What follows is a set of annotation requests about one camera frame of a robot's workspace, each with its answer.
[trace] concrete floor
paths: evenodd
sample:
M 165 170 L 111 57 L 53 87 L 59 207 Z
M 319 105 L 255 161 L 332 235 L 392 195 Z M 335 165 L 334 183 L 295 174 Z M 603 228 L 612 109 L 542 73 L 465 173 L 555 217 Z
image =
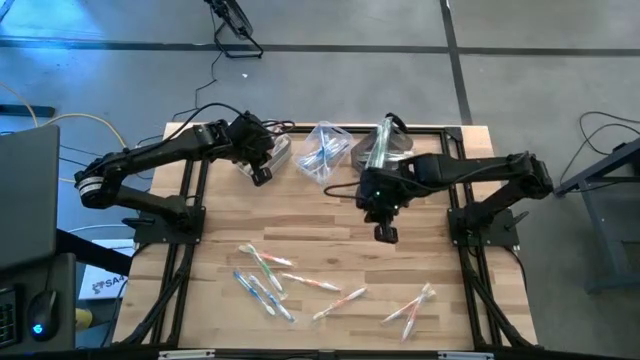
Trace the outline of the concrete floor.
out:
M 265 44 L 446 46 L 437 0 L 240 0 Z M 633 0 L 451 0 L 459 46 L 640 48 L 640 3 Z M 110 41 L 211 43 L 212 25 L 200 0 L 16 0 L 0 36 Z M 108 118 L 129 144 L 162 132 L 171 115 L 193 105 L 193 90 L 210 79 L 217 52 L 0 48 L 0 80 L 33 104 L 59 113 Z M 577 117 L 600 110 L 640 118 L 640 57 L 461 56 L 474 124 L 488 125 L 498 154 L 529 150 L 555 181 L 581 143 Z M 388 111 L 409 123 L 461 124 L 446 54 L 268 52 L 262 60 L 224 57 L 219 82 L 200 102 L 223 101 L 260 117 L 296 121 L 376 122 Z M 14 102 L 0 93 L 0 102 Z M 212 110 L 203 120 L 229 118 Z M 595 129 L 606 119 L 588 120 Z M 95 152 L 118 149 L 102 126 L 86 119 L 60 123 L 62 143 Z M 0 130 L 31 126 L 2 120 Z M 604 131 L 597 146 L 611 149 L 633 136 Z M 64 156 L 90 161 L 62 150 Z M 569 175 L 598 160 L 585 150 Z M 61 163 L 61 174 L 77 167 Z M 132 178 L 144 189 L 149 182 Z M 117 223 L 126 209 L 92 211 L 69 184 L 59 186 L 59 227 Z M 541 345 L 557 350 L 640 357 L 640 294 L 588 296 L 583 285 L 602 274 L 602 258 L 578 195 L 523 201 L 521 257 Z M 130 235 L 126 229 L 87 238 Z M 79 336 L 96 346 L 103 328 Z

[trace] computer mouse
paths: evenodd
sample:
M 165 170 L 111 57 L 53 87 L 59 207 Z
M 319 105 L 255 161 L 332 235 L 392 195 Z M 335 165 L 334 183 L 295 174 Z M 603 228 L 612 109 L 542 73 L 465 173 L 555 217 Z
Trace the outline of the computer mouse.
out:
M 35 341 L 47 341 L 58 332 L 58 293 L 44 290 L 34 296 L 27 307 L 27 326 Z

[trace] wooden table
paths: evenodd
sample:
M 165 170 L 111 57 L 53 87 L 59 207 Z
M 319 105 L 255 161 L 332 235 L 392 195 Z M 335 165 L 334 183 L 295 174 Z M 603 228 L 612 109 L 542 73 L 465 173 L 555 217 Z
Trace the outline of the wooden table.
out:
M 165 136 L 177 126 L 168 124 Z M 493 156 L 486 127 L 466 126 L 462 130 L 467 157 Z M 292 135 L 294 152 L 305 137 Z M 435 136 L 412 138 L 415 153 L 441 152 Z M 332 183 L 357 180 L 348 160 Z M 183 162 L 158 168 L 152 193 L 178 194 L 183 168 Z M 191 193 L 197 173 L 195 170 Z M 476 199 L 484 199 L 498 186 L 474 184 Z M 205 197 L 205 233 L 196 247 L 180 347 L 472 349 L 460 262 L 448 238 L 447 192 L 415 199 L 408 209 L 401 210 L 394 221 L 400 237 L 395 246 L 376 242 L 373 225 L 363 222 L 363 212 L 351 200 L 323 195 L 322 187 L 299 173 L 292 162 L 260 188 L 230 162 L 215 162 L 209 169 Z M 231 274 L 238 267 L 267 284 L 252 259 L 238 251 L 238 245 L 247 242 L 260 251 L 293 260 L 297 267 L 291 272 L 295 274 L 342 287 L 342 295 L 283 279 L 289 294 L 283 303 L 298 321 L 291 325 L 283 317 L 269 316 Z M 129 335 L 157 298 L 166 252 L 167 246 L 152 245 L 133 260 L 115 340 Z M 522 335 L 535 342 L 520 268 L 501 248 L 487 248 L 487 259 L 496 301 Z M 282 269 L 273 268 L 276 272 Z M 422 306 L 413 336 L 400 343 L 404 318 L 384 327 L 379 321 L 414 299 L 427 281 L 437 297 Z M 313 314 L 363 285 L 368 290 L 362 298 L 311 322 Z M 173 308 L 172 302 L 164 337 Z M 489 339 L 484 308 L 479 309 L 483 333 Z

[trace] yellow cable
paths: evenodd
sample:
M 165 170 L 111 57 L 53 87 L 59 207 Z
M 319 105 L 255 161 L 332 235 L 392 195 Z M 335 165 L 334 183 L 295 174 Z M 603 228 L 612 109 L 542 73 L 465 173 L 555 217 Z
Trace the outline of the yellow cable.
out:
M 33 118 L 33 123 L 35 125 L 35 127 L 40 127 L 40 124 L 38 124 L 38 119 L 36 118 L 36 113 L 33 111 L 33 108 L 31 107 L 31 105 L 29 105 L 29 103 L 27 102 L 27 100 L 25 100 L 22 96 L 20 96 L 15 90 L 11 89 L 7 84 L 3 83 L 0 81 L 0 86 L 2 86 L 3 88 L 7 89 L 7 91 L 9 91 L 10 93 L 12 93 L 13 95 L 15 95 L 15 97 L 20 100 L 20 102 L 22 104 L 24 104 L 24 106 L 27 107 L 27 110 L 29 110 L 29 113 L 31 114 L 31 117 Z M 127 143 L 124 142 L 124 140 L 122 139 L 122 136 L 120 135 L 120 133 L 118 133 L 118 130 L 116 130 L 116 128 L 113 127 L 113 125 L 111 125 L 111 123 L 109 123 L 107 120 L 99 118 L 95 115 L 90 115 L 90 114 L 83 114 L 83 113 L 72 113 L 72 114 L 64 114 L 64 115 L 60 115 L 60 116 L 56 116 L 53 119 L 45 122 L 44 124 L 42 124 L 42 126 L 45 125 L 49 125 L 52 124 L 60 119 L 64 119 L 64 118 L 68 118 L 68 117 L 86 117 L 89 119 L 93 119 L 96 121 L 99 121 L 103 124 L 105 124 L 109 130 L 111 130 L 111 132 L 113 132 L 113 134 L 118 138 L 118 141 L 120 141 L 120 144 L 122 145 L 123 148 L 127 147 Z M 58 178 L 58 180 L 60 181 L 64 181 L 64 182 L 68 182 L 68 183 L 72 183 L 75 184 L 76 182 L 74 180 L 70 180 L 70 179 L 65 179 L 65 178 Z

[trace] keyboard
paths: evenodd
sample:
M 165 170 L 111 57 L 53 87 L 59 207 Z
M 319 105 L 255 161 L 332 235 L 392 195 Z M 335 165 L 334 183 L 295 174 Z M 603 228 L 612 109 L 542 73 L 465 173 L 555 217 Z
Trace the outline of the keyboard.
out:
M 18 294 L 15 286 L 0 289 L 0 349 L 20 342 Z

